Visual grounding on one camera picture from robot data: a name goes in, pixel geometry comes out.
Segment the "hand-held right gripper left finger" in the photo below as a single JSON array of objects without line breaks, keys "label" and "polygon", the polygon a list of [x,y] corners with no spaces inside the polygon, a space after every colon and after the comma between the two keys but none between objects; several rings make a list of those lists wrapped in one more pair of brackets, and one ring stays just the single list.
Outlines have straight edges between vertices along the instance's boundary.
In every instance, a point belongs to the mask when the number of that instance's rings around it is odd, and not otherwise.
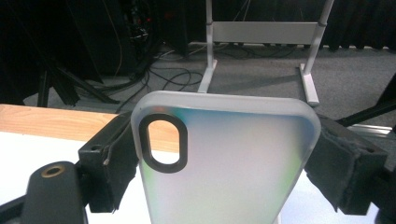
[{"label": "hand-held right gripper left finger", "polygon": [[78,151],[83,202],[93,213],[112,213],[134,179],[138,158],[130,118],[117,115]]}]

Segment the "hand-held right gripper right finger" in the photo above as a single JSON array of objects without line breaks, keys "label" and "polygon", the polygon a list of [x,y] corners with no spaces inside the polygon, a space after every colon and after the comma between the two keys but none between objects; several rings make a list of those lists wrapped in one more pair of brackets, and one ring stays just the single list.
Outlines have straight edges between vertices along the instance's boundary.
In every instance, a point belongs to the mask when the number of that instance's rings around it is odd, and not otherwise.
[{"label": "hand-held right gripper right finger", "polygon": [[320,137],[304,168],[307,177],[334,210],[363,216],[388,153],[332,119],[319,121]]}]

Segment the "pink blue gradient phone case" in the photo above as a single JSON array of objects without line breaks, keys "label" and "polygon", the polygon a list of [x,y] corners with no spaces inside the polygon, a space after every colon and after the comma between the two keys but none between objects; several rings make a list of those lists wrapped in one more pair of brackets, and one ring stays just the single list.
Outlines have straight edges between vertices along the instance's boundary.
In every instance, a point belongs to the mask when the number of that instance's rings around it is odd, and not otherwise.
[{"label": "pink blue gradient phone case", "polygon": [[[157,161],[149,125],[179,131],[179,158]],[[154,91],[131,116],[151,224],[274,224],[320,135],[290,98]]]}]

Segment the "black tripod stand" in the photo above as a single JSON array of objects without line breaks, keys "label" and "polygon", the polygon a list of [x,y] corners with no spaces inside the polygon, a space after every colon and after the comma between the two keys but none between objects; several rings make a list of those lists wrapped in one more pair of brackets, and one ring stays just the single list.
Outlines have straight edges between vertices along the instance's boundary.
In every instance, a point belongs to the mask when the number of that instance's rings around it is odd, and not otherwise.
[{"label": "black tripod stand", "polygon": [[79,96],[75,87],[80,87],[87,93],[102,103],[117,104],[118,101],[106,96],[92,85],[73,75],[66,69],[55,66],[51,62],[43,62],[43,71],[39,75],[39,87],[37,96],[37,105],[47,107],[50,97],[50,87],[60,96],[66,105],[75,105],[79,101]]},{"label": "black tripod stand", "polygon": [[377,103],[367,109],[338,119],[336,122],[344,127],[361,123],[368,119],[384,115],[388,112],[396,110],[396,73],[393,75],[387,87],[381,93]]}]

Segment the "white table mat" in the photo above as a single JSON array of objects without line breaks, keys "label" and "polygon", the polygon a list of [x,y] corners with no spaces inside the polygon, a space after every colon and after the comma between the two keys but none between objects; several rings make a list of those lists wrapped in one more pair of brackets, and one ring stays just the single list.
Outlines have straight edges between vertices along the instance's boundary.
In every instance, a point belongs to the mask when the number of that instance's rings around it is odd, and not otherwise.
[{"label": "white table mat", "polygon": [[[81,141],[0,132],[0,205],[25,194],[29,177],[38,168],[56,161],[78,160]],[[302,174],[285,203],[280,224],[375,224],[378,208],[365,216],[336,211]],[[141,178],[129,185],[114,213],[88,214],[90,224],[151,224]]]}]

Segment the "white metal stand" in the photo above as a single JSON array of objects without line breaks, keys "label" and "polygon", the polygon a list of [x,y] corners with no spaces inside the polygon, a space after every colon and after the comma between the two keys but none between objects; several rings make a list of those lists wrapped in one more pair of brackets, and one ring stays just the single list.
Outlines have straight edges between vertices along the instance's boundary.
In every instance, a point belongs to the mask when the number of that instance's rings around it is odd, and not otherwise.
[{"label": "white metal stand", "polygon": [[214,21],[212,0],[205,0],[205,32],[207,64],[198,92],[207,93],[217,60],[214,58],[214,43],[273,43],[309,45],[305,63],[299,65],[307,103],[319,105],[318,94],[312,78],[312,68],[318,54],[322,37],[327,27],[334,0],[326,0],[317,22],[291,21]]}]

